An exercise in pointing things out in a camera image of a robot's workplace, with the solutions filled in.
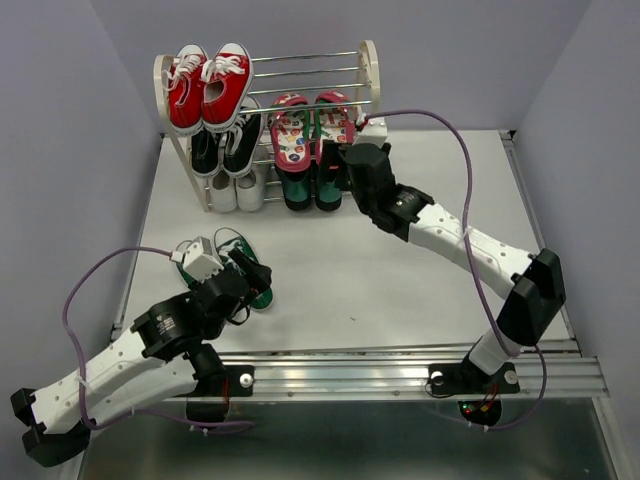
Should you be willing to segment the pink sandal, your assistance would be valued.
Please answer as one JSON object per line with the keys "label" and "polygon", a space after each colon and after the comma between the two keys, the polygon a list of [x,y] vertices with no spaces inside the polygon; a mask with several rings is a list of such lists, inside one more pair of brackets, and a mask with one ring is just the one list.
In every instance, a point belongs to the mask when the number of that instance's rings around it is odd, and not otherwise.
{"label": "pink sandal", "polygon": [[322,161],[322,150],[325,141],[335,143],[352,143],[355,139],[355,124],[351,118],[352,109],[347,107],[331,107],[331,104],[349,103],[349,98],[340,91],[329,90],[319,94],[315,105],[314,138],[316,164]]}
{"label": "pink sandal", "polygon": [[270,121],[270,136],[276,167],[286,173],[301,173],[311,164],[311,115],[307,99],[298,93],[285,93],[273,104],[277,107]]}

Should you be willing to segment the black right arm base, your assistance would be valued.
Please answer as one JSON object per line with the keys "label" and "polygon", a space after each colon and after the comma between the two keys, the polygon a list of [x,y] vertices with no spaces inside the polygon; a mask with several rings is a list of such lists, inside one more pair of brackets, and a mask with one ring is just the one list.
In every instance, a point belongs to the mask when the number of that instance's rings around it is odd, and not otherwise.
{"label": "black right arm base", "polygon": [[466,360],[429,366],[424,390],[434,399],[456,397],[460,415],[472,426],[495,427],[502,416],[501,395],[521,391],[513,363],[507,362],[491,375]]}

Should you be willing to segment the green loafer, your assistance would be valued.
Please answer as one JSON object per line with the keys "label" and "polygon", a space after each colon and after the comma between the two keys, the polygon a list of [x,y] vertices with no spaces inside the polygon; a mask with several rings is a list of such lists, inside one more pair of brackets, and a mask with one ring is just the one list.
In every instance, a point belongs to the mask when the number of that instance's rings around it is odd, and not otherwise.
{"label": "green loafer", "polygon": [[340,173],[337,169],[324,169],[320,165],[315,169],[315,204],[325,212],[333,212],[342,204],[342,191],[339,188]]}
{"label": "green loafer", "polygon": [[277,168],[286,206],[293,211],[307,210],[311,205],[311,173],[309,170],[287,172]]}

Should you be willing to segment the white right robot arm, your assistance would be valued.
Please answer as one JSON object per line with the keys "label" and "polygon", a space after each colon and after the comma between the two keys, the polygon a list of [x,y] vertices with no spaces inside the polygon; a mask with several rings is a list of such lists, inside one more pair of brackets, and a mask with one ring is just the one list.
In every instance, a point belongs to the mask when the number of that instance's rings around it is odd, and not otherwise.
{"label": "white right robot arm", "polygon": [[491,384],[525,347],[534,347],[566,302],[559,256],[511,247],[456,218],[433,197],[396,181],[390,144],[325,141],[315,148],[318,171],[351,192],[380,230],[427,249],[468,271],[476,289],[489,287],[504,303],[461,365],[444,377],[472,390]]}

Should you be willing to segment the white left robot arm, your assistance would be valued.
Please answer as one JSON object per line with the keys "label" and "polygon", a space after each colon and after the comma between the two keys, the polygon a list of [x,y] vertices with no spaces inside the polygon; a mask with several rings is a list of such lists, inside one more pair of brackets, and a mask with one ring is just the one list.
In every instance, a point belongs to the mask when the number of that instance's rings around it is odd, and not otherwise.
{"label": "white left robot arm", "polygon": [[192,278],[187,291],[150,307],[91,359],[68,329],[77,368],[47,387],[12,394],[14,415],[27,428],[24,450],[39,465],[72,459],[88,447],[92,433],[150,415],[158,401],[194,391],[224,402],[251,394],[253,367],[225,367],[212,342],[270,288],[271,268],[239,249],[225,267],[197,242],[160,254]]}

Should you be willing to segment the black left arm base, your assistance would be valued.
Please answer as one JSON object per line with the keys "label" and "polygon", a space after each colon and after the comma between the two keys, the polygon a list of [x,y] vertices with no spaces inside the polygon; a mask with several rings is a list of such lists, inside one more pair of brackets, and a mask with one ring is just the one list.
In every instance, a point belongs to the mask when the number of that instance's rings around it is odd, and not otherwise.
{"label": "black left arm base", "polygon": [[253,395],[255,368],[250,364],[225,365],[210,344],[188,350],[184,358],[194,368],[196,386],[186,395],[186,418],[201,423],[229,419],[231,399]]}

